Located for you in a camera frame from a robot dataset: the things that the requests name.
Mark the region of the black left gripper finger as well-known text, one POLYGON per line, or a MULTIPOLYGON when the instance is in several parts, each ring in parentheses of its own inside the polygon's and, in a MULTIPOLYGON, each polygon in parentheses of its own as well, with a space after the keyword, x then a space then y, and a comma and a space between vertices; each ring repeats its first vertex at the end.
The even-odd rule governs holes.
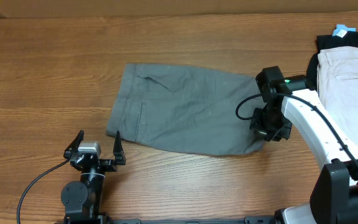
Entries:
POLYGON ((72 156, 74 152, 77 152, 80 143, 83 141, 83 138, 84 138, 84 131, 80 130, 79 133, 77 134, 76 138, 74 138, 74 140, 65 149, 64 155, 72 156))
POLYGON ((122 147, 121 134, 119 131, 116 132, 116 137, 113 147, 114 160, 116 164, 125 164, 126 156, 122 147))

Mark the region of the grey shorts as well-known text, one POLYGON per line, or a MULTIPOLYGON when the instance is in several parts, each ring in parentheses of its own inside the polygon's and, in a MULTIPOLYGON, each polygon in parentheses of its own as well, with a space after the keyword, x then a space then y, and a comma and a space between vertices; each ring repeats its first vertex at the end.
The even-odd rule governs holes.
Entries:
POLYGON ((106 132, 164 151, 240 155, 259 151, 264 140, 248 119, 260 98, 254 77, 179 65, 128 63, 106 132))

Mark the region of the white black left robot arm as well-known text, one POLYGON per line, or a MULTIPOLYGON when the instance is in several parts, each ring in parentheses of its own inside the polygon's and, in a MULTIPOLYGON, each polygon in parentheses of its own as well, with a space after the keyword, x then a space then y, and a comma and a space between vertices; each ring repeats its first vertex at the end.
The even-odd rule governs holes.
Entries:
POLYGON ((73 181, 62 189, 61 201, 65 207, 64 223, 112 223, 107 213, 100 211, 104 180, 107 172, 117 171, 126 163, 120 132, 116 133, 113 159, 102 159, 99 142, 85 142, 81 130, 65 149, 63 157, 81 172, 80 180, 73 181))

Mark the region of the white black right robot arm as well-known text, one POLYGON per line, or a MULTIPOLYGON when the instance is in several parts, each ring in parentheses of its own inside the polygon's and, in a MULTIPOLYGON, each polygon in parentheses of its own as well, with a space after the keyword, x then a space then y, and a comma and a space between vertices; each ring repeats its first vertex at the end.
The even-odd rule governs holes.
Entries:
POLYGON ((279 209, 273 223, 358 223, 358 146, 304 75, 285 78, 278 67, 268 67, 255 80, 265 106, 254 110, 250 128, 265 141, 280 141, 296 127, 320 169, 308 202, 279 209))

